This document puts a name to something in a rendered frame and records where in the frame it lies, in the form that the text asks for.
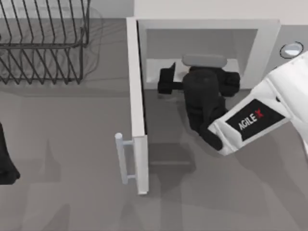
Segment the pale grey rounded box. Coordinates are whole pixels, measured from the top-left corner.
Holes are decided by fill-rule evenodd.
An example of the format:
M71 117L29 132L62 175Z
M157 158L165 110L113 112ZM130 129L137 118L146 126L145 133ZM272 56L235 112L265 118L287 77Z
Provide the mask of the pale grey rounded box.
M224 56L213 54L186 54L181 60L186 66L217 68L223 68L228 62L227 58Z

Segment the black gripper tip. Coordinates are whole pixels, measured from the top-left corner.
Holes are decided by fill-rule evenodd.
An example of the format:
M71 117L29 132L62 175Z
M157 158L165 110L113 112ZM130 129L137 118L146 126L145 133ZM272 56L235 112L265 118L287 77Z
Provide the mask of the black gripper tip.
M13 185L20 177L21 174L9 155L3 126L0 122L0 185Z

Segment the white microwave door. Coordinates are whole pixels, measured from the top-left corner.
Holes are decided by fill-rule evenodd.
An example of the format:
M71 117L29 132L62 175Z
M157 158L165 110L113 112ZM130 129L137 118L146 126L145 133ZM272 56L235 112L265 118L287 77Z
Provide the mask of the white microwave door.
M139 49L138 24L134 17L126 19L129 96L131 114L131 135L134 149L135 179L139 195L149 192L148 137L146 134L143 104L143 84L141 82L141 60Z

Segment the round microwave knob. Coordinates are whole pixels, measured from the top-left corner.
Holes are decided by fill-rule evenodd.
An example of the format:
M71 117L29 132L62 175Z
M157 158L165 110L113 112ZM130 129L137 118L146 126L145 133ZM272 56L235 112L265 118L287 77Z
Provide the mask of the round microwave knob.
M293 59L299 56L304 50L304 45L301 42L285 44L280 49L280 56L284 59Z

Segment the white microwave oven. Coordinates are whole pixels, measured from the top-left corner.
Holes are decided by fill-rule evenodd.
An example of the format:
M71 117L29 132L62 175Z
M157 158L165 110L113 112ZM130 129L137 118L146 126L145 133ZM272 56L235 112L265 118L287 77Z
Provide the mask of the white microwave oven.
M185 54L224 56L225 69L251 89L290 60L280 56L283 45L298 41L308 51L308 0L135 0L134 15L146 89L174 62L180 82Z

